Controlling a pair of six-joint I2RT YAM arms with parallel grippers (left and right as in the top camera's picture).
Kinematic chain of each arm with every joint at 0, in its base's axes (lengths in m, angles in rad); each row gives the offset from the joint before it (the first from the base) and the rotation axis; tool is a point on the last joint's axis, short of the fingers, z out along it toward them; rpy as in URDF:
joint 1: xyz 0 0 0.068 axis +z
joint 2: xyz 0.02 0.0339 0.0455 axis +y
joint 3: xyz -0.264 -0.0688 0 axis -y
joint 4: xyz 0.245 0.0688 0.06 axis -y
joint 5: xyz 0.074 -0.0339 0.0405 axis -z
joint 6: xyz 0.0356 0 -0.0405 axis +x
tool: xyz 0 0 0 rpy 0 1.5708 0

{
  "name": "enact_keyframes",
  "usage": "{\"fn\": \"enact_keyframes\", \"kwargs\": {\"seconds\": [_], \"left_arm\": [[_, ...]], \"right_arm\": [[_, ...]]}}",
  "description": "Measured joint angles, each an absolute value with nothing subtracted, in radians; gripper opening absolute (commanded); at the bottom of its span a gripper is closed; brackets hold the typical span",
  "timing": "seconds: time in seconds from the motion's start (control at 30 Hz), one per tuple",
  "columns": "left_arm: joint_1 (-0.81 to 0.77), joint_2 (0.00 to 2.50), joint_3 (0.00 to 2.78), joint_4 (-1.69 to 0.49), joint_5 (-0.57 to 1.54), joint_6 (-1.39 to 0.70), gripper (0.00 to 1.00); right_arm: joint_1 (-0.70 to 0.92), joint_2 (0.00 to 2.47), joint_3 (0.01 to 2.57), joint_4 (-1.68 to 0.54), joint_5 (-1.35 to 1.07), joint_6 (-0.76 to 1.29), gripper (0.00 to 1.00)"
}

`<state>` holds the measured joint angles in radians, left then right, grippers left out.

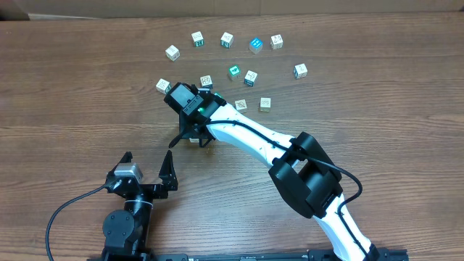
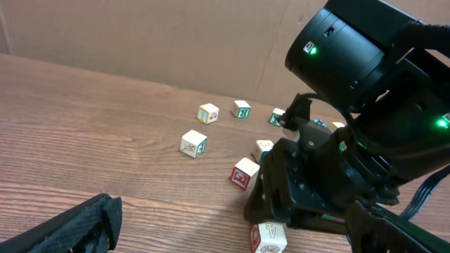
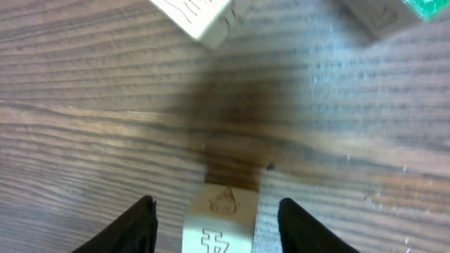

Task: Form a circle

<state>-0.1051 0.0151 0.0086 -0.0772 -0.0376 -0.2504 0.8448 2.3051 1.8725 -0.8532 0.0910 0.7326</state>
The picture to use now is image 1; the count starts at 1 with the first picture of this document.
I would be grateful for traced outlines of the wooden block leaf drawing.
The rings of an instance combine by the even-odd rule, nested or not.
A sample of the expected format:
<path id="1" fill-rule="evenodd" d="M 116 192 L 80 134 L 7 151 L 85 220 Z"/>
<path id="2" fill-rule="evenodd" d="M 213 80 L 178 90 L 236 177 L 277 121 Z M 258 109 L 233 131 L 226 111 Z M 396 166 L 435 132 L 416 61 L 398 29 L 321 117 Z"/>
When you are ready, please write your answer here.
<path id="1" fill-rule="evenodd" d="M 247 103 L 245 99 L 235 101 L 236 110 L 240 113 L 245 113 L 247 111 Z"/>

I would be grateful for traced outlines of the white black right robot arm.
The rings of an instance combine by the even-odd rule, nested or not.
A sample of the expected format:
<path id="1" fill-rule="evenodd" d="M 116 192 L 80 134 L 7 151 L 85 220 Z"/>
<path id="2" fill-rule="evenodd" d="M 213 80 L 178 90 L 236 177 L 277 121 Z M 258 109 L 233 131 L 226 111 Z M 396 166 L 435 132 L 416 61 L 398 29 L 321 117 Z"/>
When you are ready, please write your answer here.
<path id="1" fill-rule="evenodd" d="M 350 172 L 336 166 L 317 140 L 302 132 L 282 134 L 242 115 L 219 94 L 177 83 L 164 101 L 179 116 L 181 139 L 218 140 L 249 153 L 268 167 L 282 199 L 301 216 L 314 218 L 340 260 L 377 260 L 375 245 L 357 227 L 347 204 L 363 187 Z"/>

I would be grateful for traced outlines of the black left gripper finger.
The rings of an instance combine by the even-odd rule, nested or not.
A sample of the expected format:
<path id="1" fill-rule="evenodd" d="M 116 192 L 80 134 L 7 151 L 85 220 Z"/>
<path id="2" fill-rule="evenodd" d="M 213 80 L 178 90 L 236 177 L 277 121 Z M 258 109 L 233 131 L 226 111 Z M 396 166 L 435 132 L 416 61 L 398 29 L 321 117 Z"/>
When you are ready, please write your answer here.
<path id="1" fill-rule="evenodd" d="M 124 155 L 121 158 L 121 160 L 119 161 L 119 163 L 130 163 L 130 162 L 132 162 L 132 159 L 133 159 L 132 153 L 131 152 L 126 152 L 126 153 L 124 153 Z"/>
<path id="2" fill-rule="evenodd" d="M 159 178 L 162 180 L 162 185 L 167 191 L 178 190 L 178 180 L 174 170 L 173 154 L 170 150 L 167 151 L 159 171 Z"/>

